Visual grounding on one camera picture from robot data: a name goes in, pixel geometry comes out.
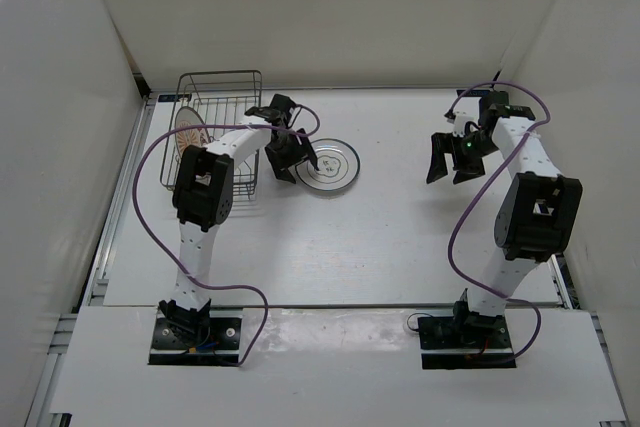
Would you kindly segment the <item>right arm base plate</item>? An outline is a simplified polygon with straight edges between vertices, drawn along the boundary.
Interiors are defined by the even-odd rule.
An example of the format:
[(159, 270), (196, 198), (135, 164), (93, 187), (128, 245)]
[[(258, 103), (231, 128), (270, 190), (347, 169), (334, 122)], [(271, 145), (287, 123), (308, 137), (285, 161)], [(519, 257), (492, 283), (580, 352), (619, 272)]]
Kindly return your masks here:
[(455, 326), (452, 316), (411, 314), (407, 329), (419, 337), (423, 370), (515, 369), (508, 327)]

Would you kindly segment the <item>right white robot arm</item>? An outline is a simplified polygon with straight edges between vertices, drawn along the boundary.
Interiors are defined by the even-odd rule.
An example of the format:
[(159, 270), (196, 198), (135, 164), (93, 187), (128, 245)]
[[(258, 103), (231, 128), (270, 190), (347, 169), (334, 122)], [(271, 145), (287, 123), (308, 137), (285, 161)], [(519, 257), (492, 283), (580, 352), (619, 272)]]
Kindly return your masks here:
[(419, 329), (438, 345), (482, 347), (505, 334), (505, 309), (525, 277), (568, 246), (583, 187), (554, 165), (536, 132), (550, 119), (513, 104), (506, 91), (485, 89), (477, 113), (452, 105), (445, 117), (452, 129), (431, 137), (427, 183), (449, 173), (455, 184), (480, 178), (484, 158), (498, 152), (503, 162), (480, 191), (486, 193), (502, 173), (511, 184), (496, 214), (495, 250), (482, 275), (474, 279), (454, 266), (469, 288), (451, 318), (425, 321)]

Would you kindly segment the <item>white green-rimmed plate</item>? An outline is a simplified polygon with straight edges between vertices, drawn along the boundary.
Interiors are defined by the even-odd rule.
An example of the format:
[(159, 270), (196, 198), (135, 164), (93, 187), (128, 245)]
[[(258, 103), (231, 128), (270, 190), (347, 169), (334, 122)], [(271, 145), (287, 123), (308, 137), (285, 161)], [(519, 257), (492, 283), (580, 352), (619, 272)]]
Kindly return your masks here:
[(320, 194), (338, 194), (357, 181), (361, 161), (356, 150), (348, 143), (335, 139), (316, 139), (311, 146), (317, 157), (317, 167), (310, 160), (295, 167), (302, 184)]

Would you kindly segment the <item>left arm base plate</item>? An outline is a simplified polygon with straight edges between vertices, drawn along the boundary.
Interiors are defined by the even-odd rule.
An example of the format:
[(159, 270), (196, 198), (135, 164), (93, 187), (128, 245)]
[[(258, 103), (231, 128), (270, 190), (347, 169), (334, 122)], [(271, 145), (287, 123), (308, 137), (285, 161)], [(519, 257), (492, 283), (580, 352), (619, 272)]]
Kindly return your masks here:
[(239, 362), (243, 314), (241, 310), (209, 312), (209, 324), (195, 335), (179, 333), (160, 313), (156, 314), (148, 354), (154, 366), (231, 367)]

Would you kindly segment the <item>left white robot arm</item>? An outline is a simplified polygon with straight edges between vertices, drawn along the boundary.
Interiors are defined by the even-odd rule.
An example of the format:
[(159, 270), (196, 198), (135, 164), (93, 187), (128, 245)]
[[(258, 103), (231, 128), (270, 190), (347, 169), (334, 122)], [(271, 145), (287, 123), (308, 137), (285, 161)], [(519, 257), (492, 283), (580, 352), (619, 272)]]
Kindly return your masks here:
[(284, 114), (253, 109), (213, 142), (183, 151), (172, 197), (179, 221), (178, 273), (171, 298), (159, 309), (186, 346), (202, 345), (210, 333), (206, 285), (216, 236), (233, 207), (238, 165), (263, 149), (275, 177), (292, 183), (291, 167), (305, 161), (318, 166), (309, 137), (302, 128), (290, 129)]

